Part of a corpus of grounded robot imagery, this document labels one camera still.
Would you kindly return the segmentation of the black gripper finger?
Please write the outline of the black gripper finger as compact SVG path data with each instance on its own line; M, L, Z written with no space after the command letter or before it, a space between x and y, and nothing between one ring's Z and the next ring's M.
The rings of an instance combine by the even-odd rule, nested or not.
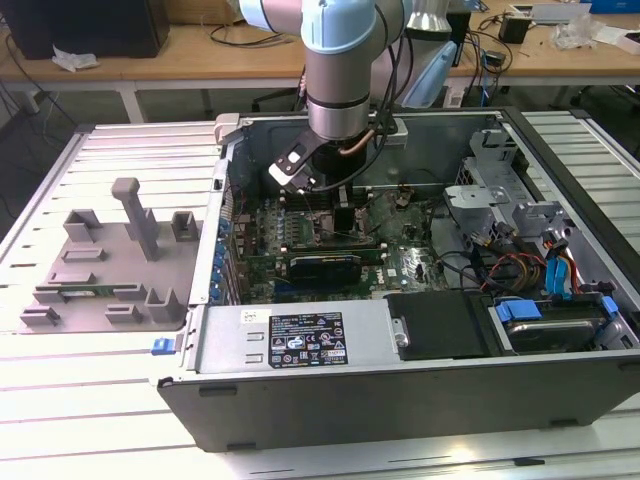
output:
M343 185L336 190L333 196L333 218L337 233L347 234L353 229L355 203L351 186Z

